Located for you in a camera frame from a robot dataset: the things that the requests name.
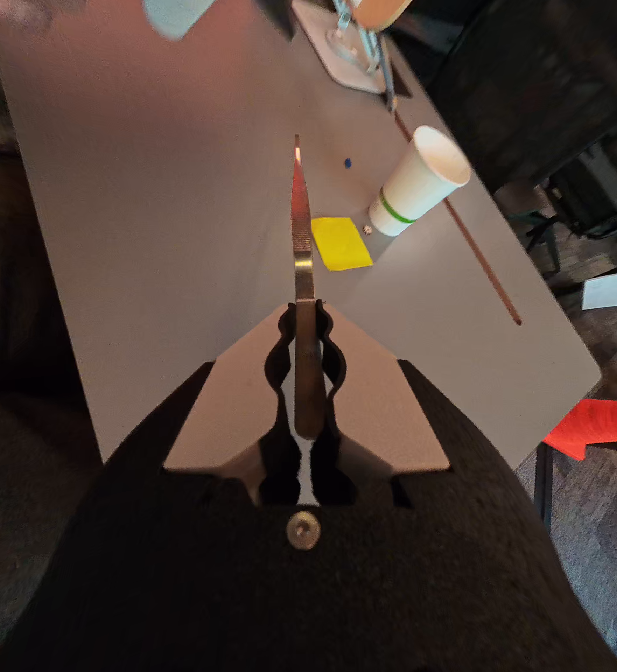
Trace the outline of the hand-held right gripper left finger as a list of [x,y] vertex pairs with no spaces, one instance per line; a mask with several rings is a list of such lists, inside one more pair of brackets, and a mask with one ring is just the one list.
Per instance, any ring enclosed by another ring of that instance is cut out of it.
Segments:
[[280,306],[215,360],[166,471],[237,479],[255,503],[297,502],[301,453],[282,389],[294,320],[294,304]]

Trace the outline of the metal tweezers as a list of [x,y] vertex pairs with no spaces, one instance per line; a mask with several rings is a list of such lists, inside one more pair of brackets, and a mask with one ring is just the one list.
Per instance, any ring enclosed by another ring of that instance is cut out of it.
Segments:
[[298,134],[294,143],[290,223],[296,316],[294,425],[296,433],[304,440],[315,440],[324,426],[326,391],[316,323],[310,201]]

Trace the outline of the grey desk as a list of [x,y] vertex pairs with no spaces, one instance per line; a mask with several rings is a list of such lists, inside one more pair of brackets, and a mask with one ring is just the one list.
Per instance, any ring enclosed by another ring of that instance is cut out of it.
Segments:
[[[0,21],[0,73],[104,460],[294,300],[296,134],[312,215],[359,227],[407,146],[380,97],[336,84],[254,1],[217,1],[177,42],[140,1],[88,1],[44,31]],[[601,372],[478,176],[449,201],[521,325],[443,204],[374,231],[371,267],[315,255],[316,295],[515,468]]]

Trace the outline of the orange traffic cone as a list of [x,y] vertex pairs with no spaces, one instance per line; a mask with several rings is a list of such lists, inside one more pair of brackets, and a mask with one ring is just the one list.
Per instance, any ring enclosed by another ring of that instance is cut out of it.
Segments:
[[543,442],[577,461],[589,445],[617,443],[617,400],[579,401]]

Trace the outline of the wooden tablet stand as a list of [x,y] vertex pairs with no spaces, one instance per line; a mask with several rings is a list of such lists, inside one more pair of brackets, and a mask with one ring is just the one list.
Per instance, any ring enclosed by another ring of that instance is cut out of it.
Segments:
[[386,96],[375,33],[384,35],[409,1],[333,1],[329,11],[313,1],[291,8],[332,79],[343,87]]

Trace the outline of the black mesh office chair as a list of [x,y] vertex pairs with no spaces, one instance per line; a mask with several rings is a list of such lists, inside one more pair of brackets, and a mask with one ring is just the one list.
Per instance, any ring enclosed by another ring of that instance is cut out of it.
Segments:
[[389,29],[543,275],[617,235],[617,1],[412,1]]

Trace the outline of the white paper cup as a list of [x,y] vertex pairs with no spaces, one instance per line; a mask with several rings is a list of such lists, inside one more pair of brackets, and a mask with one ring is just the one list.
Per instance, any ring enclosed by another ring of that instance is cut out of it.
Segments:
[[466,185],[471,175],[470,163],[453,139],[431,126],[419,126],[369,207],[371,224],[396,237]]

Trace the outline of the yellow sticky note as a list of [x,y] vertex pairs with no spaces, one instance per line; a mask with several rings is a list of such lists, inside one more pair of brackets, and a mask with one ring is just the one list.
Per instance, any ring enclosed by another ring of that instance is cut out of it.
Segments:
[[370,252],[351,218],[314,218],[311,220],[311,230],[322,262],[330,272],[373,265]]

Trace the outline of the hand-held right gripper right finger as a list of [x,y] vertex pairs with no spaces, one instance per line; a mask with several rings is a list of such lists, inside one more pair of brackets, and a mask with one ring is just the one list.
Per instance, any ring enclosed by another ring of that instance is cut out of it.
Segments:
[[324,426],[311,449],[316,500],[350,506],[381,487],[394,506],[411,507],[402,477],[446,473],[450,462],[400,362],[323,302],[316,326],[330,383]]

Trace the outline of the grey yellow scissors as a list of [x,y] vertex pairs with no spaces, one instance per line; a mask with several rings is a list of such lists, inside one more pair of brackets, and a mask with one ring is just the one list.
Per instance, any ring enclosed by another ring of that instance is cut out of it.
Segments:
[[395,115],[397,113],[397,93],[394,85],[394,78],[392,74],[392,66],[390,62],[390,55],[388,46],[383,34],[375,33],[376,44],[379,54],[379,65],[382,72],[384,83],[386,87],[386,108],[389,113]]

